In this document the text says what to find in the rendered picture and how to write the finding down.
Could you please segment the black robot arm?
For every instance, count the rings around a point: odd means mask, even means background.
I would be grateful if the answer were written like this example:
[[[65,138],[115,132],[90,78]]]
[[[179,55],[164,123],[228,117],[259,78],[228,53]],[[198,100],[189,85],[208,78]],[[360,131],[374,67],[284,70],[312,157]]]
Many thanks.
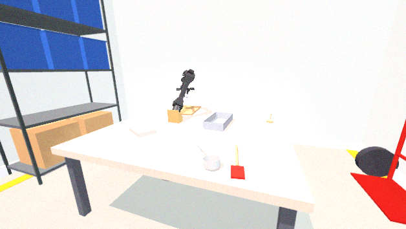
[[[176,98],[172,104],[172,106],[173,106],[172,110],[177,110],[177,111],[179,111],[179,113],[184,106],[183,98],[187,91],[187,88],[188,88],[189,84],[195,79],[195,73],[194,73],[194,70],[192,70],[192,69],[185,70],[182,75],[183,75],[183,77],[181,78],[181,82],[185,82],[184,86],[182,87],[182,85],[180,85],[180,88],[182,90],[179,94],[179,97]]]

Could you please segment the white saucepan with long handle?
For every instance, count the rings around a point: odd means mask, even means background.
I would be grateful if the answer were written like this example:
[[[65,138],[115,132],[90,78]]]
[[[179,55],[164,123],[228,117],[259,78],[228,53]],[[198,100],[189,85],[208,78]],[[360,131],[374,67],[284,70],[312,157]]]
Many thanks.
[[[220,157],[217,155],[209,155],[198,143],[195,142],[195,144],[207,155],[203,158],[204,168],[218,169],[220,167]]]

